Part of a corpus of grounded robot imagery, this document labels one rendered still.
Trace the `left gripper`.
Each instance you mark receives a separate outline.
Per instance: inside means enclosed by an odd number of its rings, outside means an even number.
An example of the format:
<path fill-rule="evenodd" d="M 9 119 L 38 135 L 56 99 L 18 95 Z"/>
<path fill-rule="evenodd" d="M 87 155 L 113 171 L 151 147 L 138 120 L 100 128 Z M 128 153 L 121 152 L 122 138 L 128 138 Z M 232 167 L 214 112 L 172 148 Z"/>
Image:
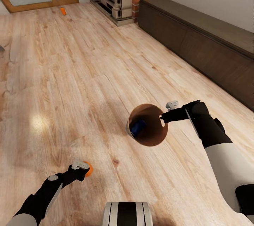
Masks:
<path fill-rule="evenodd" d="M 69 166 L 68 171 L 67 171 L 70 174 L 70 176 L 71 176 L 70 183 L 72 183 L 76 179 L 79 180 L 79 181 L 83 181 L 84 178 L 85 178 L 85 174 L 90 169 L 90 168 L 83 169 L 81 167 L 79 169 L 72 169 L 71 167 L 72 167 L 72 165 Z"/>

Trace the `can of soda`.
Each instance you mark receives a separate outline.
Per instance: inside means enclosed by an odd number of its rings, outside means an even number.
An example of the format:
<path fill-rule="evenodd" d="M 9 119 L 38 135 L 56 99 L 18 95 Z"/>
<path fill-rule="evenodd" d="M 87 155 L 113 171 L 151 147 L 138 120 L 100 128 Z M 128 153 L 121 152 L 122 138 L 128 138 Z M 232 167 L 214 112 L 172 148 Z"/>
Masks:
<path fill-rule="evenodd" d="M 84 161 L 84 163 L 89 164 L 87 161 Z M 85 174 L 85 177 L 89 177 L 93 173 L 93 167 L 89 164 L 89 171 Z"/>
<path fill-rule="evenodd" d="M 143 120 L 138 120 L 131 128 L 130 132 L 133 137 L 138 136 L 146 128 L 146 123 Z"/>
<path fill-rule="evenodd" d="M 65 12 L 64 7 L 60 7 L 60 8 L 61 8 L 62 14 L 63 14 L 63 15 L 66 15 L 66 12 Z"/>

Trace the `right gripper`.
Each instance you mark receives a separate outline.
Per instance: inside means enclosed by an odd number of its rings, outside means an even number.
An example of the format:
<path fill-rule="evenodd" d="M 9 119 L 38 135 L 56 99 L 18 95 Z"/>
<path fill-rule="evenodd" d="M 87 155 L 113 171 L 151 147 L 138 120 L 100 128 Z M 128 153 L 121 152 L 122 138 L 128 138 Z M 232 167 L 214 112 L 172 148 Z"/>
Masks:
<path fill-rule="evenodd" d="M 164 120 L 164 123 L 181 120 L 177 115 L 177 108 L 162 114 L 160 119 Z"/>

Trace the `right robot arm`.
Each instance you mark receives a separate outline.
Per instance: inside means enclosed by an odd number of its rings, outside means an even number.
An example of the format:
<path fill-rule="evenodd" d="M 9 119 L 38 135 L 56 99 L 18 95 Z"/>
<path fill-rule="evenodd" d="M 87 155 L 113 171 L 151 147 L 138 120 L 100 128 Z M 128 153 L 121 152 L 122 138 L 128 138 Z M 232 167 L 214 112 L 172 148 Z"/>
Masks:
<path fill-rule="evenodd" d="M 181 108 L 177 100 L 166 104 L 168 112 L 160 116 L 164 123 L 190 119 L 201 139 L 215 174 L 220 192 L 237 213 L 244 214 L 254 224 L 254 169 L 225 134 L 219 119 L 213 119 L 205 103 L 192 101 Z"/>

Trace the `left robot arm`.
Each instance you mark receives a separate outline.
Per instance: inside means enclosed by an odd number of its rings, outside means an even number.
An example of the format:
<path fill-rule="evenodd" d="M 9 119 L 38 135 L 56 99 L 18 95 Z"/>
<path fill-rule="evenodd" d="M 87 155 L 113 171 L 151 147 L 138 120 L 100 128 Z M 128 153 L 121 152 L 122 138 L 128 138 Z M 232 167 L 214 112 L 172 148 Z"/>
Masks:
<path fill-rule="evenodd" d="M 5 226 L 39 226 L 61 189 L 76 179 L 83 181 L 89 169 L 89 164 L 75 159 L 67 172 L 49 176 L 34 195 L 28 196 L 21 209 Z"/>

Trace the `trash can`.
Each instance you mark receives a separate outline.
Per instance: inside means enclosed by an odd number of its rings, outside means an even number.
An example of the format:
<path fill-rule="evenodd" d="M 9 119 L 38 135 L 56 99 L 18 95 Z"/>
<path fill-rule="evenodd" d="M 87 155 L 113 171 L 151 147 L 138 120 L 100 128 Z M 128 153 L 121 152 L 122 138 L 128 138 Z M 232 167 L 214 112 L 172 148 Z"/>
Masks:
<path fill-rule="evenodd" d="M 126 125 L 127 133 L 138 143 L 146 147 L 154 147 L 161 144 L 168 133 L 168 123 L 162 126 L 160 116 L 164 112 L 155 105 L 141 104 L 135 107 L 128 119 Z M 133 137 L 130 128 L 138 121 L 143 120 L 146 128 L 136 137 Z"/>

